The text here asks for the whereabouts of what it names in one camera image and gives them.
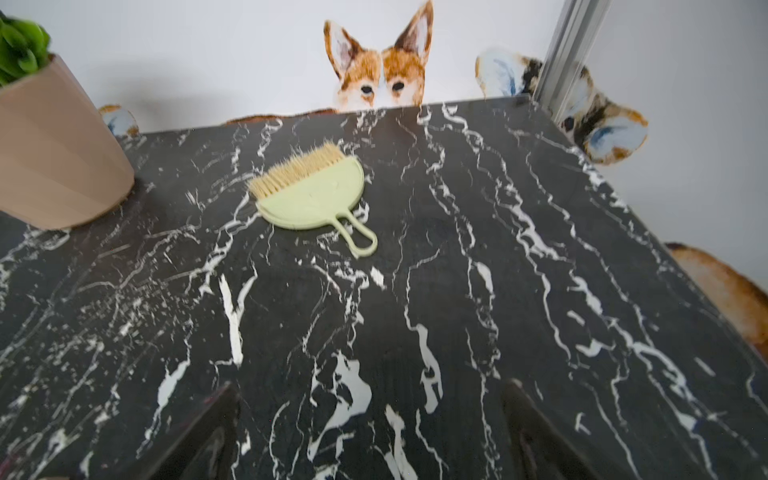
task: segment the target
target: metal pole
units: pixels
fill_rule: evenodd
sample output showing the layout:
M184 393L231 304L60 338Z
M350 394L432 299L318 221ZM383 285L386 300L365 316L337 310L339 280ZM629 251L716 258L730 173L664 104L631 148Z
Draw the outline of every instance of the metal pole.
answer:
M568 93L598 35L611 0L564 0L549 52L533 94L560 123Z

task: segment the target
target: green leaves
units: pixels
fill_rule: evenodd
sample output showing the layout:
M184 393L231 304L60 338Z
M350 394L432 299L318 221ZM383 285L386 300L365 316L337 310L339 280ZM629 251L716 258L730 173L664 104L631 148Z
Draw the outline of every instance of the green leaves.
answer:
M51 37L38 24L0 12L0 87L48 64Z

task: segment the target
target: orange animal decal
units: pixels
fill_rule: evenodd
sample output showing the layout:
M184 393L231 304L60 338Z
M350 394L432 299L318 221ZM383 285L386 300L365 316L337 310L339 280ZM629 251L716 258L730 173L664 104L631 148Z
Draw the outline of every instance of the orange animal decal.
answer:
M363 48L344 28L326 21L326 53L339 77L333 107L356 111L421 104L433 17L429 0L395 44L383 51Z
M703 250L682 243L667 243L667 248L741 336L768 361L768 295Z

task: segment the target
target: beige plant pot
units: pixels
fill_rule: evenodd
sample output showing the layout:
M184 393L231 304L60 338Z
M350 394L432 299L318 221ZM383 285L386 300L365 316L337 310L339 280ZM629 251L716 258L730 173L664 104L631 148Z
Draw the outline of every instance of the beige plant pot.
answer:
M0 210L60 229L112 210L134 170L57 55L37 74L0 88Z

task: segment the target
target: brush bristles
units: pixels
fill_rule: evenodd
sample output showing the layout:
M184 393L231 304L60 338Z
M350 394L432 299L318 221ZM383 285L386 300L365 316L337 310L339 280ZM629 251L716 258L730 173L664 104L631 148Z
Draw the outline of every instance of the brush bristles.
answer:
M344 153L336 145L326 142L306 155L293 155L270 168L264 175L252 179L248 189L257 200L264 200L343 158Z

